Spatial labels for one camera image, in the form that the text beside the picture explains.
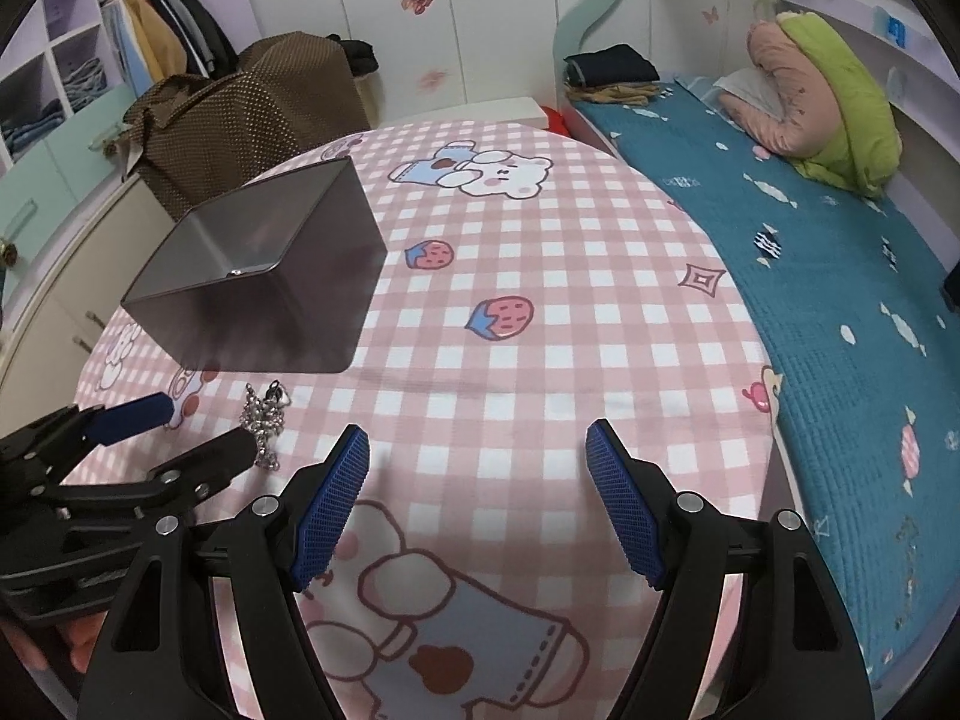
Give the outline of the left hand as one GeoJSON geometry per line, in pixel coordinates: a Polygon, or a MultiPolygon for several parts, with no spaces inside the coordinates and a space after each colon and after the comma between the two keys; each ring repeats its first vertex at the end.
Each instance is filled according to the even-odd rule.
{"type": "Polygon", "coordinates": [[[32,671],[49,671],[50,656],[63,650],[78,674],[86,674],[107,613],[78,617],[48,628],[25,629],[11,613],[2,613],[2,634],[16,660],[32,671]]]}

